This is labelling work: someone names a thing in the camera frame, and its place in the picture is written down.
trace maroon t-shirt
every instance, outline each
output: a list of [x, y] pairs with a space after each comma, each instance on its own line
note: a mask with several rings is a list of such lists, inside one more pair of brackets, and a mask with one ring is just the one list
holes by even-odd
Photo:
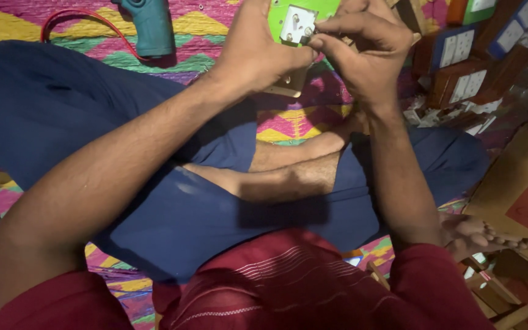
[[[494, 329], [443, 248], [399, 254], [391, 291], [341, 260], [327, 241], [287, 229], [244, 243], [202, 266], [188, 285], [154, 286], [160, 330]], [[0, 330], [132, 329], [103, 279], [60, 275], [0, 310]]]

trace woven mat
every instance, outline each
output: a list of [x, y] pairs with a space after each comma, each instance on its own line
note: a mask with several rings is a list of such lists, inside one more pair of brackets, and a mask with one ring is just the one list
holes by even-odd
[[[448, 2], [421, 0], [423, 13], [430, 31], [445, 24]], [[239, 0], [181, 0], [170, 1], [172, 26], [177, 46], [177, 64], [161, 69], [139, 63], [127, 52], [122, 41], [107, 26], [93, 20], [74, 18], [55, 26], [50, 37], [61, 45], [106, 64], [132, 71], [157, 75], [181, 83], [187, 83], [199, 72], [209, 68], [221, 51], [225, 35]], [[40, 26], [53, 12], [64, 8], [85, 8], [96, 11], [117, 26], [128, 40], [136, 42], [134, 25], [124, 19], [116, 5], [107, 1], [73, 0], [0, 0], [0, 41], [20, 39], [38, 41]], [[257, 139], [288, 144], [294, 140], [311, 138], [329, 127], [340, 123], [351, 110], [352, 99], [343, 82], [325, 60], [310, 70], [310, 83], [298, 99], [263, 94], [258, 96], [259, 127]], [[410, 70], [405, 68], [399, 79], [402, 98], [417, 92]], [[0, 173], [0, 213], [4, 214], [19, 198], [21, 191], [11, 181], [5, 181]], [[394, 258], [388, 237], [364, 246], [359, 253], [365, 255], [360, 267], [373, 260], [382, 272], [388, 273]], [[86, 248], [87, 262], [93, 266], [128, 268], [119, 260], [108, 257], [90, 244]], [[148, 279], [111, 283], [124, 305], [136, 329], [152, 329], [154, 314], [151, 305], [151, 282]], [[136, 291], [130, 294], [125, 291]]]

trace teal drill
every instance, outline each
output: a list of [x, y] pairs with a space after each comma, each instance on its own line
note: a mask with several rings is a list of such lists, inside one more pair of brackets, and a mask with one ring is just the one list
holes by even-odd
[[136, 52], [142, 57], [157, 58], [172, 54], [172, 28], [165, 0], [111, 0], [130, 12], [138, 42]]

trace navy blue shorts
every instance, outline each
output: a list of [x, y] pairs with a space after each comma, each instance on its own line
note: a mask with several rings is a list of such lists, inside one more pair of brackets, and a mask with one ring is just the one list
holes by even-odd
[[[58, 46], [0, 42], [0, 165], [27, 190], [80, 147], [184, 88]], [[275, 229], [307, 227], [342, 251], [385, 234], [372, 202], [367, 138], [347, 147], [331, 194], [273, 206], [242, 201], [175, 165], [246, 172], [256, 141], [251, 102], [203, 126], [93, 242], [153, 280], [184, 283], [216, 254]], [[488, 167], [480, 141], [468, 134], [444, 128], [409, 133], [438, 204], [468, 189]]]

